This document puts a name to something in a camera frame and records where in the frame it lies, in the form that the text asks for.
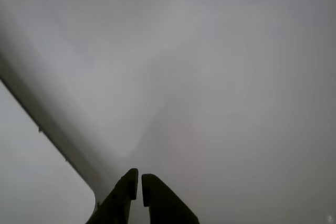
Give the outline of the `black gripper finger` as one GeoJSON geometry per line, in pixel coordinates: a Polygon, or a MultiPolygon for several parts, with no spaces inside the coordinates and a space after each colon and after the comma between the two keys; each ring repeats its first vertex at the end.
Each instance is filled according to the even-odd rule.
{"type": "Polygon", "coordinates": [[[154,174],[141,176],[143,205],[149,210],[150,223],[199,223],[189,207],[154,174]]]}
{"type": "Polygon", "coordinates": [[[131,201],[137,198],[138,178],[138,169],[128,170],[87,223],[128,223],[131,201]]]}

